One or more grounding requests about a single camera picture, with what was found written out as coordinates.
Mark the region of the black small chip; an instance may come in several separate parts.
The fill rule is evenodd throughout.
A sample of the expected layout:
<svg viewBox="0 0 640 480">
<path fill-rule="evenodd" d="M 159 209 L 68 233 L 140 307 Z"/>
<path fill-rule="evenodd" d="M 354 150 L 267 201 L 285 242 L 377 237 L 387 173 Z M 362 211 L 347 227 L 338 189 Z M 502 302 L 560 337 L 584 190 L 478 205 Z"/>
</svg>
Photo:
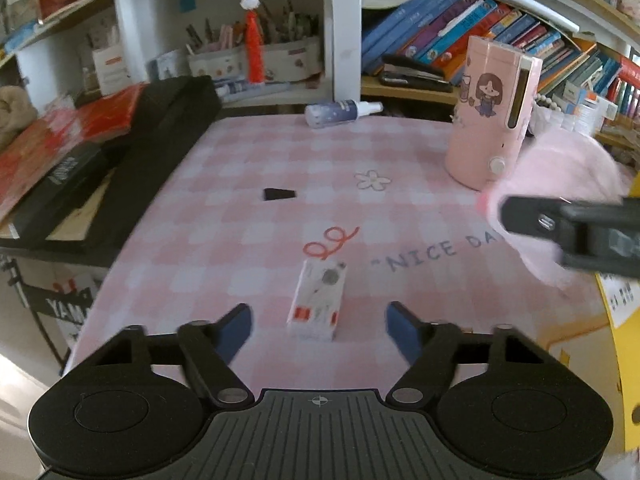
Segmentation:
<svg viewBox="0 0 640 480">
<path fill-rule="evenodd" d="M 275 200 L 292 200 L 296 197 L 294 190 L 286 188 L 264 188 L 262 190 L 262 198 L 265 202 L 274 202 Z"/>
</svg>

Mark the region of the spray bottle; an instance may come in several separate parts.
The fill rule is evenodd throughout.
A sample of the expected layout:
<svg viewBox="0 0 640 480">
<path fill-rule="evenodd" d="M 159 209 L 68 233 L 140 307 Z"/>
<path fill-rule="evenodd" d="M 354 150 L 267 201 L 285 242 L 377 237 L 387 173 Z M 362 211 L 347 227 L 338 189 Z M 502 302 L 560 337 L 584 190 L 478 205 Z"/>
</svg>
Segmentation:
<svg viewBox="0 0 640 480">
<path fill-rule="evenodd" d="M 381 102 L 343 100 L 309 104 L 305 108 L 306 123 L 310 128 L 322 129 L 356 122 L 357 119 L 382 113 Z"/>
</svg>

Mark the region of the red tassel ornament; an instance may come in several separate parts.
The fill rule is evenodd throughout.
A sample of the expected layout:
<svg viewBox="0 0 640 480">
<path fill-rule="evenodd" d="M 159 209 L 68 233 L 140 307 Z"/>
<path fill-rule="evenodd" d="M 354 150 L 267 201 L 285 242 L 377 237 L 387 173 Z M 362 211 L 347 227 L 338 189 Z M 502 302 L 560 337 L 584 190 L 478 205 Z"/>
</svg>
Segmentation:
<svg viewBox="0 0 640 480">
<path fill-rule="evenodd" d="M 240 0 L 240 6 L 245 13 L 244 41 L 248 64 L 247 80 L 251 84 L 263 84 L 266 78 L 258 16 L 260 0 Z"/>
</svg>

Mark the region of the white bookshelf frame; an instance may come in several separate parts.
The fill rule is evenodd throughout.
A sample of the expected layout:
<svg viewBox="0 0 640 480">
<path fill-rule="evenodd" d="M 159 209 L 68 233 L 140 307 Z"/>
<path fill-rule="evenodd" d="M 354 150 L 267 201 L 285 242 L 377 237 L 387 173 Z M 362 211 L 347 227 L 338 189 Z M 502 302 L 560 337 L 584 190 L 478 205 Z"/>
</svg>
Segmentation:
<svg viewBox="0 0 640 480">
<path fill-rule="evenodd" d="M 623 53 L 639 47 L 639 27 L 604 0 L 536 0 L 591 32 L 601 44 Z M 361 0 L 314 0 L 321 6 L 324 76 L 319 89 L 283 93 L 288 102 L 312 96 L 353 99 L 360 93 Z M 75 28 L 105 9 L 114 9 L 131 79 L 148 79 L 148 64 L 174 50 L 186 31 L 178 0 L 80 0 L 38 29 L 1 61 L 4 76 L 15 75 L 32 90 L 32 102 L 46 104 L 60 91 L 82 85 L 74 65 Z"/>
</svg>

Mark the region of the pink humidifier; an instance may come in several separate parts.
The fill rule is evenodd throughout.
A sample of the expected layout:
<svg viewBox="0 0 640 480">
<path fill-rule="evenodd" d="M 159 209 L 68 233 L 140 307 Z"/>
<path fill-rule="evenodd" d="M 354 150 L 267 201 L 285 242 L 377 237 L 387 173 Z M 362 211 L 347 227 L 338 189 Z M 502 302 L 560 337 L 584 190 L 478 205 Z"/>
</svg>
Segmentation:
<svg viewBox="0 0 640 480">
<path fill-rule="evenodd" d="M 473 36 L 454 108 L 445 168 L 480 191 L 512 171 L 533 113 L 542 61 Z"/>
</svg>

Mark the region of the black flat box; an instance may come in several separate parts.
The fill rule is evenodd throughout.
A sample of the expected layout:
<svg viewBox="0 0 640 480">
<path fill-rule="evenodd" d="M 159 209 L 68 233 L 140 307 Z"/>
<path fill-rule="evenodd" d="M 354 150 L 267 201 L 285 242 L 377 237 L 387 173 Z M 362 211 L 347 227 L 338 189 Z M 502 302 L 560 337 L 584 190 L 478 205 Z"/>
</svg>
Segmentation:
<svg viewBox="0 0 640 480">
<path fill-rule="evenodd" d="M 88 200 L 109 169 L 101 144 L 77 145 L 14 208 L 9 222 L 12 237 L 44 240 Z"/>
</svg>

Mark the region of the white red small box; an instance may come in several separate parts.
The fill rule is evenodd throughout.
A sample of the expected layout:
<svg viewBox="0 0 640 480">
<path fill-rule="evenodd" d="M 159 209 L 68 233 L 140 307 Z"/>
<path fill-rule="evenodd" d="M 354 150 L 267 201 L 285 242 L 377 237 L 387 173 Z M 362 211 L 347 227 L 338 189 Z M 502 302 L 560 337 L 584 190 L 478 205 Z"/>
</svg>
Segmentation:
<svg viewBox="0 0 640 480">
<path fill-rule="evenodd" d="M 346 274 L 344 262 L 304 261 L 286 320 L 286 329 L 291 336 L 314 341 L 334 339 Z"/>
</svg>

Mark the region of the black keyboard case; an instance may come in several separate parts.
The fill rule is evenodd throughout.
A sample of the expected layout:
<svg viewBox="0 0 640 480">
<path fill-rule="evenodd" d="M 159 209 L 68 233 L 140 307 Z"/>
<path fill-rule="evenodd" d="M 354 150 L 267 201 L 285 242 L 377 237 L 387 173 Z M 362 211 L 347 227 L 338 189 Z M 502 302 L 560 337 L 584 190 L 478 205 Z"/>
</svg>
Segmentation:
<svg viewBox="0 0 640 480">
<path fill-rule="evenodd" d="M 88 200 L 40 242 L 2 235 L 2 255 L 107 268 L 220 110 L 209 76 L 147 84 L 128 133 L 98 143 L 110 169 Z"/>
</svg>

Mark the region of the beige folded cloth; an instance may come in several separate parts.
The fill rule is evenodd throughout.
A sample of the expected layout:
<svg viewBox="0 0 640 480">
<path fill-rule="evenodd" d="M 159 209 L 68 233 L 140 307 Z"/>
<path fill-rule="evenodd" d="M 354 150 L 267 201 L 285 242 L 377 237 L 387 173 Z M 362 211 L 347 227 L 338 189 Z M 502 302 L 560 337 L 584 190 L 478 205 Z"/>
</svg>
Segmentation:
<svg viewBox="0 0 640 480">
<path fill-rule="evenodd" d="M 38 118 L 38 112 L 20 86 L 1 87 L 0 105 L 0 151 L 3 151 Z"/>
</svg>

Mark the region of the pink pig plush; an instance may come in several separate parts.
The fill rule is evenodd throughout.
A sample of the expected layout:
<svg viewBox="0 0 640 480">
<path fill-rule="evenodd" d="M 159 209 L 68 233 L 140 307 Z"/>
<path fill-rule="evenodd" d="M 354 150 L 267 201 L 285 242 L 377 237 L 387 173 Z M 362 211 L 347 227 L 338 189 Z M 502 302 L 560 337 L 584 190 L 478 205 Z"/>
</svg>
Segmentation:
<svg viewBox="0 0 640 480">
<path fill-rule="evenodd" d="M 565 288 L 582 271 L 564 268 L 559 249 L 548 240 L 511 234 L 500 223 L 500 205 L 509 196 L 564 198 L 619 204 L 628 196 L 620 167 L 590 136 L 554 128 L 526 148 L 512 174 L 485 188 L 478 208 L 489 225 L 520 255 L 527 270 L 546 285 Z"/>
</svg>

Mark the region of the red patterned paper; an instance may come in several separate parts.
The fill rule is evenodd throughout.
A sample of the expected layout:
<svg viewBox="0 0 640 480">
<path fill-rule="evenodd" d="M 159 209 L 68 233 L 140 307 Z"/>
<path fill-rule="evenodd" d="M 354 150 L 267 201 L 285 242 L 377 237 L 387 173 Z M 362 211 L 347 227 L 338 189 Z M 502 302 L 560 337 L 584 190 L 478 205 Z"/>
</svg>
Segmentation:
<svg viewBox="0 0 640 480">
<path fill-rule="evenodd" d="M 77 145 L 128 133 L 144 88 L 133 84 L 78 110 L 59 105 L 20 133 L 1 152 L 2 217 Z"/>
</svg>

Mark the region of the yellow cardboard box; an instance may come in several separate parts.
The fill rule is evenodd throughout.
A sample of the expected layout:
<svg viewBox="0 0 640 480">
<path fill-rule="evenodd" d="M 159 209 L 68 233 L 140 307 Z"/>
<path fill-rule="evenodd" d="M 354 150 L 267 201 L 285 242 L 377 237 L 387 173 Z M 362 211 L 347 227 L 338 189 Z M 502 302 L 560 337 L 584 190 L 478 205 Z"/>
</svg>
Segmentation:
<svg viewBox="0 0 640 480">
<path fill-rule="evenodd" d="M 640 312 L 639 281 L 596 274 L 610 322 L 623 398 L 624 448 L 639 449 Z"/>
</svg>

